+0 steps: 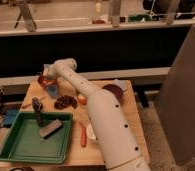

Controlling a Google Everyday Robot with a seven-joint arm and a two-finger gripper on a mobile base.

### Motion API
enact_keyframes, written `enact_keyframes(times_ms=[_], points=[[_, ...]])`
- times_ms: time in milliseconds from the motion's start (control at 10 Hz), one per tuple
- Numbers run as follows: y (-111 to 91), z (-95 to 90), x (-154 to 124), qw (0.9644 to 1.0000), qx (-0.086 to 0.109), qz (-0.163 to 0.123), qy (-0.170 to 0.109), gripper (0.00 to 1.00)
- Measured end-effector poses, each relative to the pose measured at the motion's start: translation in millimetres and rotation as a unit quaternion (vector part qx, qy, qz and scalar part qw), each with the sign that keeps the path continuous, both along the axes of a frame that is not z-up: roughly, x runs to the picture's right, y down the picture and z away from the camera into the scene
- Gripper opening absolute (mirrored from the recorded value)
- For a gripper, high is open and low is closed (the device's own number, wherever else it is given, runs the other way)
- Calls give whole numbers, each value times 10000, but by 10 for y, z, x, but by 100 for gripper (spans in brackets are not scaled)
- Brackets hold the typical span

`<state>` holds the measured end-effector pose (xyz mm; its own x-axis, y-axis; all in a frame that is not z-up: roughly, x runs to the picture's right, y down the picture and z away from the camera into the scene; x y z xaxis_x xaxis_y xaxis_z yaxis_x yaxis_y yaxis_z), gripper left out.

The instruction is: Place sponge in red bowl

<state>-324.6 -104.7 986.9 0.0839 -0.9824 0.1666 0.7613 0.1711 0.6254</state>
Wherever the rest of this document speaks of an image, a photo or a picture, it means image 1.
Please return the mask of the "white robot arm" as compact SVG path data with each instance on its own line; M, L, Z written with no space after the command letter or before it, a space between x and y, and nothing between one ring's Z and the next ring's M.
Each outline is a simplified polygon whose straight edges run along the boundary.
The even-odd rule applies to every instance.
M73 58L44 67L50 79L63 77L87 98L87 112L108 171L151 171L115 95L75 72Z

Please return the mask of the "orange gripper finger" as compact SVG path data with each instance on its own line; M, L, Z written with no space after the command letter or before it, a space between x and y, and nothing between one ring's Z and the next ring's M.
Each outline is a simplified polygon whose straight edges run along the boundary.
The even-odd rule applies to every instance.
M40 85L41 87L45 88L45 87L47 86L47 79L46 79L46 77L43 76L43 75L40 75L40 76L38 77L38 83L39 83L39 85Z

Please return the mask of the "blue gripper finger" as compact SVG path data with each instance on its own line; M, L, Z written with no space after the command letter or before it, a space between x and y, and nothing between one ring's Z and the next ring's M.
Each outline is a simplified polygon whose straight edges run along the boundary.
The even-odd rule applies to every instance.
M46 86L46 91L51 98L58 97L58 86L56 84L49 84Z

